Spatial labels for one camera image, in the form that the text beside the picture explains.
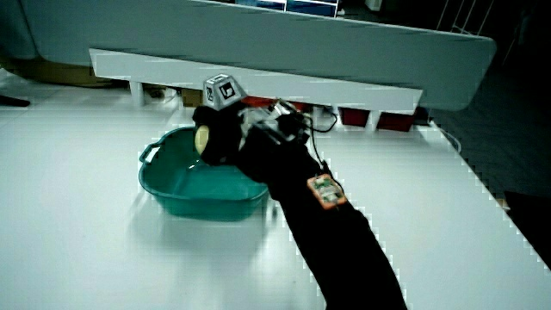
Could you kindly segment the person's right hand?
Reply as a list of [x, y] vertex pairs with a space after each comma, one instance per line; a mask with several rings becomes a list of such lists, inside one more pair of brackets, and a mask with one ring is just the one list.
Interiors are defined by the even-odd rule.
[[268, 154], [309, 139], [309, 121], [290, 102], [256, 100], [223, 73], [206, 79], [203, 90], [206, 98], [193, 121], [195, 149], [207, 164], [233, 164], [247, 153]]

